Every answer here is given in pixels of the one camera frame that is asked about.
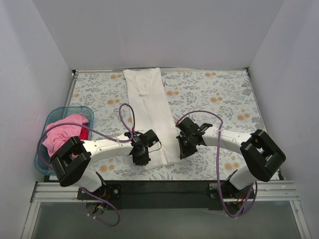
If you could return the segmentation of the white t shirt robot print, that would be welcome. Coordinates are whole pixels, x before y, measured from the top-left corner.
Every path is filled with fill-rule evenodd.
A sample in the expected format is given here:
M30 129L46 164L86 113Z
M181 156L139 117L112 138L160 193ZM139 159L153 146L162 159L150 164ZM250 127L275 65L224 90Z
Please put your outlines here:
M180 162L178 132L166 99L159 68L123 71L129 104L135 112L137 131L152 129L161 142L151 149L151 161L145 166L150 170Z

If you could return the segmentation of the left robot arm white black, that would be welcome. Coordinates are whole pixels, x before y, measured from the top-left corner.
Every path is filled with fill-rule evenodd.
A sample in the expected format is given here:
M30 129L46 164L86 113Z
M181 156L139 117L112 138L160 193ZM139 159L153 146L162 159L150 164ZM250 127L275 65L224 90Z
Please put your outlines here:
M89 191L95 199L106 193L103 177L88 169L89 165L115 156L132 156L137 166L146 166L151 158L149 148L160 140L153 130L146 132L126 132L114 141L68 139L50 158L60 186L76 185Z

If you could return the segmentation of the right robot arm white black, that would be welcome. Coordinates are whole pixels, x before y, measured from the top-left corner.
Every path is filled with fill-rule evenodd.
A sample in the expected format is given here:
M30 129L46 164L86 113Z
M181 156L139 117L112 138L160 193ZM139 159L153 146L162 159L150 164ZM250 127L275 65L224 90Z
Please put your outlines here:
M219 130L209 123L199 126L188 117L179 121L176 127L180 130L176 137L180 159L195 154L200 145L220 146L243 156L246 166L235 170L221 183L223 195L229 198L237 198L242 193L247 195L250 185L256 181L270 181L286 161L283 151L261 129L253 133Z

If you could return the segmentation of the floral table cloth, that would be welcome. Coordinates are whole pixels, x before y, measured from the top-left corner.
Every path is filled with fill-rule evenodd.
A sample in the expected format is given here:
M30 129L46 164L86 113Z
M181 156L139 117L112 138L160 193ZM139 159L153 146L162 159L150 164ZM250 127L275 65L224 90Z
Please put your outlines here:
M162 83L172 116L185 113L197 124L223 123L236 132L264 129L247 72L162 70ZM80 72L71 91L71 106L87 106L94 113L93 139L104 133L115 137L125 131L119 119L120 104L128 101L121 71ZM93 163L90 170L106 180L214 180L226 179L245 166L235 152L200 146L195 155L177 164L145 170L128 157L112 157Z

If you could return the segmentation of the red garment in basket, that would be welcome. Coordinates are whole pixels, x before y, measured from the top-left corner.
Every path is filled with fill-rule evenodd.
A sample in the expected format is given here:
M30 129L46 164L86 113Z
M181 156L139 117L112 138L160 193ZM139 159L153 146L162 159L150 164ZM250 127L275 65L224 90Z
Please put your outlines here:
M79 134L80 140L88 140L89 139L89 130L86 128L81 128L80 134Z

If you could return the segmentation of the pink t shirt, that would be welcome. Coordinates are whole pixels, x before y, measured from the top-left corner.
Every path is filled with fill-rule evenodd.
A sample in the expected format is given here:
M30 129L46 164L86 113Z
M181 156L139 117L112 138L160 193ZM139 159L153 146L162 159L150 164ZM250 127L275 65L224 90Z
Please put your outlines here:
M88 119L83 114L73 114L65 119L49 124L46 127L46 130L57 124L70 122L87 126ZM48 132L46 134L47 139L45 139L42 144L47 148L49 157L51 157L69 138L74 136L79 137L81 128L82 127L76 125L62 125Z

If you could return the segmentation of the teal plastic basket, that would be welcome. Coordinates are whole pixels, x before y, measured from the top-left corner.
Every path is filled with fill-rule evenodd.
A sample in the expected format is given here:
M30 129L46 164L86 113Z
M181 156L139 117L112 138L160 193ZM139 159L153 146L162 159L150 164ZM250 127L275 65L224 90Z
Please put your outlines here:
M46 127L50 123L54 123L58 120L63 120L66 117L73 115L73 114L83 114L87 119L88 123L87 126L89 128L93 127L94 122L94 113L93 111L86 106L77 106L77 107L59 107L54 109L47 117L42 134L44 134ZM38 143L39 150L37 150L35 158L34 158L34 165L35 168L44 175L55 175L55 172L50 169L45 163L49 163L50 157L48 155L47 148L42 144L44 140L47 138L45 135L41 141Z

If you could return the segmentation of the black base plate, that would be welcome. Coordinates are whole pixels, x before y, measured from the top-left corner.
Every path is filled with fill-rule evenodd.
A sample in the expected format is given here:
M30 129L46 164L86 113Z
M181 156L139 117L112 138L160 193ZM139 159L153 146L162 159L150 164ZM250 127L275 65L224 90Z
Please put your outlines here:
M108 199L117 209L222 210L216 181L109 181L93 195Z

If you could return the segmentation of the aluminium frame rail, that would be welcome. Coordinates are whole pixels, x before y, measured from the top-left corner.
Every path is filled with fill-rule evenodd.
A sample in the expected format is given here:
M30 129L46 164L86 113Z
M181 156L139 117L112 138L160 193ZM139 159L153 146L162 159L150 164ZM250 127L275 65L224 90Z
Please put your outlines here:
M303 239L311 238L293 181L259 182L256 200L259 202L288 202L300 236ZM29 212L22 231L23 239L32 237L39 209L43 203L97 203L97 200L87 196L77 186L62 188L58 182L37 182L32 192Z

